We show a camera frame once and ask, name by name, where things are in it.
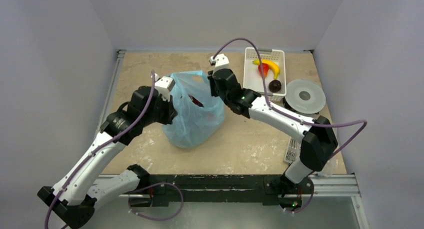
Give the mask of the blue printed plastic bag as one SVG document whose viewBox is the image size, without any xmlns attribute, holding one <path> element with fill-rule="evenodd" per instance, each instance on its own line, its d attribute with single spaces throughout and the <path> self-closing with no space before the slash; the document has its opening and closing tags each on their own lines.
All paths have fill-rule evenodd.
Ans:
<svg viewBox="0 0 424 229">
<path fill-rule="evenodd" d="M 177 116 L 172 124 L 162 126 L 170 144 L 182 149 L 201 145 L 218 130 L 225 120 L 225 105 L 210 94 L 207 74 L 201 70 L 174 72 L 169 75 L 175 85 L 171 91 Z M 195 105 L 189 95 L 204 107 Z"/>
</svg>

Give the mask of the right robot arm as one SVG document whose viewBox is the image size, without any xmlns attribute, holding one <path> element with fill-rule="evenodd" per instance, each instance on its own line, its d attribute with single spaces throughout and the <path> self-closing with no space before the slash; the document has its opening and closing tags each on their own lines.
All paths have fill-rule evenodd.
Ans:
<svg viewBox="0 0 424 229">
<path fill-rule="evenodd" d="M 300 144 L 300 155 L 281 176 L 280 185 L 288 193 L 300 187 L 312 172 L 320 172 L 338 147 L 330 121 L 289 111 L 267 103 L 260 93 L 241 87 L 231 69 L 210 70 L 207 73 L 210 93 L 219 97 L 230 110 L 248 119 L 266 123 L 287 134 Z"/>
</svg>

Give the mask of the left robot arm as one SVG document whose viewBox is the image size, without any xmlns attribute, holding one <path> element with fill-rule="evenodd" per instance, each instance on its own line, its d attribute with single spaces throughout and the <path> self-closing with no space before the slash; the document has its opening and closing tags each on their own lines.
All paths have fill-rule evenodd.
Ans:
<svg viewBox="0 0 424 229">
<path fill-rule="evenodd" d="M 145 127 L 172 123 L 177 115 L 172 90 L 171 85 L 157 82 L 153 86 L 141 86 L 133 92 L 130 101 L 107 116 L 91 146 L 73 168 L 55 185 L 43 186 L 38 191 L 37 196 L 48 206 L 45 228 L 55 213 L 66 226 L 79 229 L 110 200 L 128 192 L 142 194 L 156 186 L 150 181 L 150 174 L 138 164 L 128 166 L 106 182 L 94 182 Z"/>
</svg>

